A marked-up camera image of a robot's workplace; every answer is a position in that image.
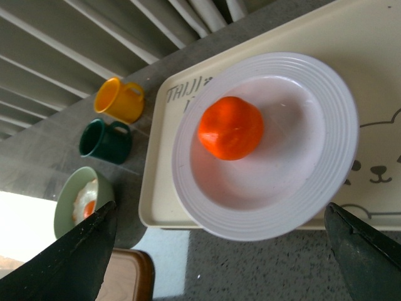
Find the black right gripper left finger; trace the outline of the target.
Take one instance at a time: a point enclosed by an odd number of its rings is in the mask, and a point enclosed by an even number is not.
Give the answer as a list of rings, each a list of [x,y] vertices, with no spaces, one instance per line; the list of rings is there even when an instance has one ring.
[[[1,279],[1,300],[95,300],[117,231],[109,201],[27,263]]]

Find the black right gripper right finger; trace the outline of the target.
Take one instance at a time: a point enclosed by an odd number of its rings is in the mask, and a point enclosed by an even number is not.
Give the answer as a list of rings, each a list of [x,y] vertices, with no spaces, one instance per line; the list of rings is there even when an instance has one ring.
[[[400,300],[400,244],[335,203],[324,223],[353,300]]]

